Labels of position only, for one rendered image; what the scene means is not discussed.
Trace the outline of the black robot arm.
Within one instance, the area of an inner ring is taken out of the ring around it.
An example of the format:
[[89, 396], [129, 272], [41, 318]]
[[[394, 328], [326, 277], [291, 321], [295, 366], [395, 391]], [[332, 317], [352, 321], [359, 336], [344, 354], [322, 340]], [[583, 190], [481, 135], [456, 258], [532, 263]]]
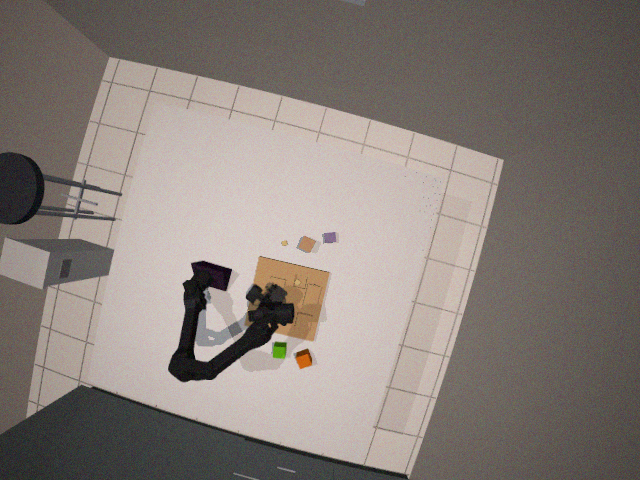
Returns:
[[208, 303], [203, 291], [213, 282], [213, 279], [207, 270], [194, 269], [194, 271], [192, 278], [183, 283], [184, 321], [179, 346], [168, 366], [169, 373], [184, 383], [189, 380], [213, 380], [248, 351], [269, 342], [279, 328], [278, 324], [293, 323], [294, 319], [293, 303], [282, 304], [287, 292], [280, 286], [272, 284], [267, 290], [269, 293], [266, 299], [272, 301], [274, 307], [272, 308], [269, 303], [262, 303], [256, 310], [248, 311], [249, 322], [254, 323], [245, 330], [238, 341], [232, 343], [209, 362], [196, 360], [194, 342], [198, 316], [201, 310], [206, 309]]

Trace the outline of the tan puzzle board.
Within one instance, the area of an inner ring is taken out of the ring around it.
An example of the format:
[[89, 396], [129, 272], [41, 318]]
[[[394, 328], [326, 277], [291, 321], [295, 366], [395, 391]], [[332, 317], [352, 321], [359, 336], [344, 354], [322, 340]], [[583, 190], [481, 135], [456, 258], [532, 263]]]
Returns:
[[[282, 304], [294, 305], [293, 323], [278, 324], [275, 333], [314, 342], [329, 273], [259, 256], [253, 286], [257, 285], [265, 296], [276, 284], [287, 292]], [[294, 283], [296, 279], [301, 281], [299, 285]]]

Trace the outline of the orange block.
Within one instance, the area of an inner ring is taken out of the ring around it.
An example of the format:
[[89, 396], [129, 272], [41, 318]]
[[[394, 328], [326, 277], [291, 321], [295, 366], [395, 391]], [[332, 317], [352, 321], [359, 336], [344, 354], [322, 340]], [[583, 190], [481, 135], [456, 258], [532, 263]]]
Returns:
[[296, 352], [295, 359], [298, 363], [299, 369], [312, 365], [312, 358], [308, 348], [302, 351]]

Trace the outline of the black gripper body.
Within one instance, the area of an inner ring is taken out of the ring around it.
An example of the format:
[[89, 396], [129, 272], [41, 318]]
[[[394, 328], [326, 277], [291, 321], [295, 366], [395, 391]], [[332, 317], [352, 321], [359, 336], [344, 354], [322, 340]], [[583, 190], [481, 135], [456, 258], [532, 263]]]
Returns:
[[[246, 299], [249, 300], [251, 303], [254, 303], [256, 299], [260, 300], [260, 304], [262, 303], [269, 303], [272, 308], [274, 307], [274, 303], [272, 301], [269, 301], [266, 299], [266, 297], [262, 296], [261, 294], [262, 290], [257, 286], [253, 286], [253, 288], [247, 293], [246, 295]], [[287, 323], [281, 323], [282, 326], [285, 326]]]

